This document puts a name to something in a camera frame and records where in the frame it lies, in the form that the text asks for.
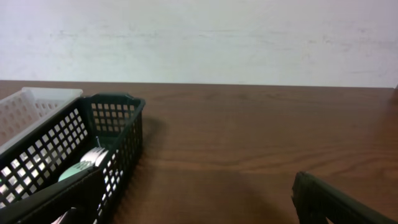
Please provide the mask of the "white plastic fork long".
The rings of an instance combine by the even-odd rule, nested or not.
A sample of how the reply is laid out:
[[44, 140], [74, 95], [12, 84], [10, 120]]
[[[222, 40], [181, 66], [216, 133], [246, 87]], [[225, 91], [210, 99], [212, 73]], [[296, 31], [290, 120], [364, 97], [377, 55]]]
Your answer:
[[81, 159], [81, 161], [90, 161], [93, 163], [93, 165], [95, 166], [95, 161], [97, 159], [97, 157], [104, 151], [106, 150], [103, 147], [95, 147], [93, 149], [91, 149], [90, 151], [88, 151]]

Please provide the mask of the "white plastic spoon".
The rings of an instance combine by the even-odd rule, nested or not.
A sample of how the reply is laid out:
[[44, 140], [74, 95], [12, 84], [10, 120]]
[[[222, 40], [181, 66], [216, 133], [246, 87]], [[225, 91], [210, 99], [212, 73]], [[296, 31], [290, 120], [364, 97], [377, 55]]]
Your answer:
[[99, 166], [100, 166], [102, 160], [105, 158], [105, 156], [107, 155], [107, 153], [108, 153], [108, 150], [104, 150], [104, 151], [97, 157], [97, 159], [96, 159], [96, 161], [95, 161], [95, 166], [96, 166], [96, 167], [99, 167]]

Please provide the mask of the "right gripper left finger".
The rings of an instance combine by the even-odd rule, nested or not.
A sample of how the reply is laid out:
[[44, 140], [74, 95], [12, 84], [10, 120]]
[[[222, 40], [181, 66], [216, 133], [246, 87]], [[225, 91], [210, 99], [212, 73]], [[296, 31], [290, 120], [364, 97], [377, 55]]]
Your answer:
[[103, 193], [103, 174], [90, 167], [2, 208], [1, 223], [52, 223], [72, 207], [68, 223], [93, 223]]

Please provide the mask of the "black plastic mesh basket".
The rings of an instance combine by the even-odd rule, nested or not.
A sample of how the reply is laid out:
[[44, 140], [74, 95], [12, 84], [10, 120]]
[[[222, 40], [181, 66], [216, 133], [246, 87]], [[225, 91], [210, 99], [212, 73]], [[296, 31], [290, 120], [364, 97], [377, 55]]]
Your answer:
[[[144, 105], [127, 94], [100, 93], [55, 113], [1, 154], [1, 209], [57, 183], [88, 151], [103, 147], [108, 153], [97, 168], [104, 193], [93, 223], [104, 223], [141, 156]], [[75, 211], [57, 219], [68, 223]]]

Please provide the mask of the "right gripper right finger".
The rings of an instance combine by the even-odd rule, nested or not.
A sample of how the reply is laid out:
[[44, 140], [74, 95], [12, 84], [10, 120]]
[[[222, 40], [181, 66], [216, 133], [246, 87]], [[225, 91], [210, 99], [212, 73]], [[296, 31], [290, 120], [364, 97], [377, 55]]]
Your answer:
[[296, 173], [292, 202], [300, 224], [397, 224], [308, 172]]

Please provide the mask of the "pale green plastic fork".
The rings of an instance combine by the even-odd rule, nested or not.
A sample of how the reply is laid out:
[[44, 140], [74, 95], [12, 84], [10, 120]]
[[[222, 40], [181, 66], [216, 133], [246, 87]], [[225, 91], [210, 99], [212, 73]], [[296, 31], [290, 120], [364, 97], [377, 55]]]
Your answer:
[[75, 174], [81, 172], [82, 170], [91, 167], [91, 166], [93, 166], [93, 163], [90, 162], [90, 161], [81, 161], [81, 162], [78, 162], [78, 163], [72, 165], [71, 167], [69, 167], [68, 169], [66, 169], [66, 170], [60, 175], [60, 177], [58, 178], [58, 181], [60, 182], [60, 181], [62, 181], [62, 180], [64, 180], [64, 179], [66, 179], [66, 178], [69, 178], [69, 177], [71, 177], [71, 176], [73, 176], [73, 175], [75, 175]]

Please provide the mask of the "clear plastic mesh basket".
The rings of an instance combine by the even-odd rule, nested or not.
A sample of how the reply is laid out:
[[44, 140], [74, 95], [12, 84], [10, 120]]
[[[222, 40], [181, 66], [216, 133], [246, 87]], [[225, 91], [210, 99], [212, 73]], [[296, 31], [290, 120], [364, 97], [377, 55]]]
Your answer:
[[80, 97], [81, 89], [24, 87], [1, 100], [1, 152]]

